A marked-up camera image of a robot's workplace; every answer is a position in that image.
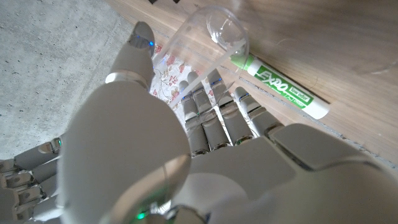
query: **robot finger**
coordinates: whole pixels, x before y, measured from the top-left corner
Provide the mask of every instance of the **robot finger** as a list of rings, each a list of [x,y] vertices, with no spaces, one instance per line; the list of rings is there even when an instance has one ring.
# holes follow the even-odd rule
[[[229,94],[217,69],[208,75],[210,87],[213,90],[225,127],[234,145],[253,138],[252,132],[241,114],[238,105]]]

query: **wooden board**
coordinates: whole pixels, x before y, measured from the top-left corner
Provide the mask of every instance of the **wooden board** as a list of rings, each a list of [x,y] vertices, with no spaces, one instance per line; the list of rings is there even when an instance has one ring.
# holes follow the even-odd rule
[[[133,24],[147,22],[160,45],[199,7],[228,8],[248,31],[251,53],[329,101],[331,110],[317,123],[257,90],[253,85],[274,94],[248,74],[243,78],[253,85],[242,80],[238,85],[286,124],[334,129],[398,164],[398,1],[108,2]]]

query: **green led light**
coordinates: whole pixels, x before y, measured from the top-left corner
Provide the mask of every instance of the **green led light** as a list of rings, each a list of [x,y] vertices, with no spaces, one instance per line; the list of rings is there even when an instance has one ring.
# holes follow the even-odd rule
[[[145,218],[145,213],[140,213],[140,214],[137,215],[137,219],[138,220],[141,220],[143,218]]]

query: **clear plastic cup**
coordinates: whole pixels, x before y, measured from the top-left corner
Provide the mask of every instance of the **clear plastic cup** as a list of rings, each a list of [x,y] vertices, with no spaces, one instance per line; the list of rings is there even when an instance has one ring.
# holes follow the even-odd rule
[[[168,103],[183,123],[183,112],[178,107],[181,99],[202,83],[214,107],[217,102],[212,97],[207,75],[217,69],[228,91],[242,72],[231,62],[231,57],[245,61],[248,55],[248,35],[236,16],[220,6],[203,7],[180,26],[169,42],[156,47],[150,93]],[[187,80],[192,71],[198,77],[179,90],[178,84]]]

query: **black object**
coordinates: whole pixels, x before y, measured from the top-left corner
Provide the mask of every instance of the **black object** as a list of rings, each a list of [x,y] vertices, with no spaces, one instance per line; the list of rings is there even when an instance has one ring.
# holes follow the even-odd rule
[[[157,0],[149,0],[151,4],[155,3]]]

